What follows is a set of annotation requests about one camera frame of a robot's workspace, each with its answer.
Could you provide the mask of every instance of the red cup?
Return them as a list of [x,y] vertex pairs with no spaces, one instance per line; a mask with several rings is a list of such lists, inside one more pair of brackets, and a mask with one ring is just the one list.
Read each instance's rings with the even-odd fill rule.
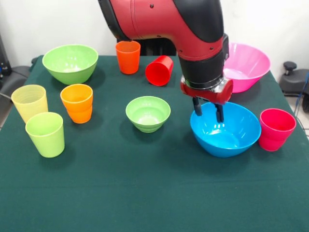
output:
[[266,151],[277,151],[296,127],[295,118],[281,109],[266,109],[260,115],[262,133],[259,145]]
[[155,86],[166,85],[174,67],[173,60],[168,56],[160,56],[146,68],[147,80]]

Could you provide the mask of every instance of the pink bowl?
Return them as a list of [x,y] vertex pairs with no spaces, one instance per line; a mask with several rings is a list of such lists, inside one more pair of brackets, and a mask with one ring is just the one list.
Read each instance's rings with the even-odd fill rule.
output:
[[234,82],[233,93],[250,89],[270,70],[268,56],[259,49],[241,43],[229,44],[229,58],[224,73]]

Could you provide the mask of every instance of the light green cup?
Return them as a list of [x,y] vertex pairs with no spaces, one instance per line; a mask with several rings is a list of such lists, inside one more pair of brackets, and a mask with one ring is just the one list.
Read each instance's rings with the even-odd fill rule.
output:
[[40,113],[26,123],[26,132],[37,148],[46,158],[53,158],[64,150],[63,119],[52,112]]

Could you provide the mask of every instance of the small green bowl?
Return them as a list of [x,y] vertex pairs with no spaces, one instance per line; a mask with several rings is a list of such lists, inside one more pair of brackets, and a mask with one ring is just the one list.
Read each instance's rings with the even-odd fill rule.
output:
[[126,116],[144,133],[158,130],[169,118],[170,106],[161,98],[144,96],[132,100],[126,106]]

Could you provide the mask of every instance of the cup rim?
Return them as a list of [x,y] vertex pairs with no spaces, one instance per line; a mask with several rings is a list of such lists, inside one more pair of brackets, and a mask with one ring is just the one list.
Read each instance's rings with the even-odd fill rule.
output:
[[[32,134],[32,133],[29,132],[29,130],[27,129],[27,125],[29,124],[29,122],[30,122],[31,120],[33,120],[33,119],[36,118],[36,117],[39,117],[39,116],[42,115],[42,114],[50,114],[50,115],[53,114],[53,115],[56,115],[57,117],[59,117],[59,118],[61,119],[61,124],[60,124],[60,126],[59,126],[54,132],[51,132],[51,133],[45,134],[45,135],[34,135],[34,134]],[[54,113],[54,112],[42,112],[42,113],[36,114],[35,116],[32,116],[32,117],[27,121],[27,123],[26,123],[26,125],[25,125],[25,130],[26,130],[26,132],[27,132],[28,135],[31,135],[31,136],[37,137],[37,138],[43,138],[43,137],[47,137],[47,136],[50,136],[50,135],[52,135],[52,134],[57,133],[57,132],[62,128],[62,126],[63,126],[63,118],[62,118],[62,116],[61,116],[60,114],[57,114],[57,113]]]
[[124,43],[135,43],[135,44],[138,44],[138,49],[136,49],[136,50],[134,50],[134,51],[132,51],[132,52],[136,52],[136,51],[138,51],[138,50],[140,50],[140,43],[139,42],[136,42],[136,41],[134,41],[134,40],[132,40],[132,41],[120,41],[120,42],[118,42],[118,43],[116,43],[116,45],[115,45],[115,49],[116,49],[116,51],[118,51],[118,52],[120,52],[120,53],[126,53],[126,54],[128,54],[128,53],[132,53],[132,52],[124,52],[124,51],[121,51],[121,50],[119,50],[119,49],[117,49],[117,45],[118,44],[124,44]]
[[[21,91],[22,88],[27,88],[29,86],[36,86],[40,89],[42,89],[44,91],[43,93],[43,96],[41,96],[39,99],[33,101],[33,102],[28,102],[28,103],[21,103],[21,102],[18,102],[18,101],[15,101],[14,99],[14,95],[17,94],[17,92]],[[46,96],[46,89],[43,87],[43,86],[40,86],[40,85],[24,85],[24,86],[21,86],[19,87],[18,89],[14,90],[14,92],[11,94],[11,99],[12,99],[12,102],[14,104],[20,104],[20,105],[28,105],[28,104],[33,104],[33,103],[36,103],[38,101],[40,101],[42,98],[44,98]]]
[[[268,110],[278,110],[278,111],[282,111],[282,112],[288,114],[288,115],[293,119],[293,121],[294,121],[294,126],[293,126],[293,128],[291,128],[291,129],[289,129],[289,130],[284,130],[284,131],[283,131],[283,130],[277,130],[277,129],[271,128],[269,125],[267,125],[267,124],[262,120],[262,114],[263,114],[264,112],[268,111]],[[293,117],[293,115],[291,115],[289,112],[287,112],[287,111],[285,111],[285,110],[278,109],[278,108],[268,108],[268,109],[263,110],[263,111],[261,112],[261,114],[260,114],[260,120],[261,120],[261,122],[263,123],[263,125],[265,125],[267,128],[269,128],[269,129],[271,129],[271,130],[273,130],[273,131],[278,131],[278,132],[291,132],[291,131],[293,131],[293,130],[296,128],[296,126],[297,126],[296,119]]]
[[145,69],[145,76],[146,76],[146,79],[154,86],[165,86],[166,84],[169,83],[170,81],[170,78],[171,78],[171,75],[169,74],[169,77],[166,79],[166,81],[163,83],[163,84],[157,84],[157,83],[154,83],[154,79],[153,78],[150,78],[149,75],[147,75],[147,70],[149,69],[149,67],[151,67],[152,65],[154,64],[159,64],[161,65],[162,67],[165,68],[165,70],[169,73],[169,68],[166,67],[164,64],[162,64],[161,62],[158,62],[158,61],[153,61],[151,62],[150,64],[147,65],[146,69]]
[[[73,87],[73,86],[85,86],[85,87],[88,87],[88,88],[91,90],[90,96],[89,96],[88,98],[86,98],[85,100],[82,100],[82,101],[74,101],[74,102],[73,102],[73,101],[67,101],[67,100],[63,99],[63,97],[62,97],[63,91],[64,91],[65,89],[70,88],[70,87]],[[70,103],[70,104],[79,104],[79,103],[85,102],[85,101],[89,100],[92,96],[93,96],[93,89],[92,89],[92,87],[90,87],[89,85],[85,85],[85,84],[73,84],[73,85],[69,85],[69,86],[65,87],[65,88],[60,92],[60,98],[61,98],[61,100],[64,101],[64,102],[66,102],[66,103]]]

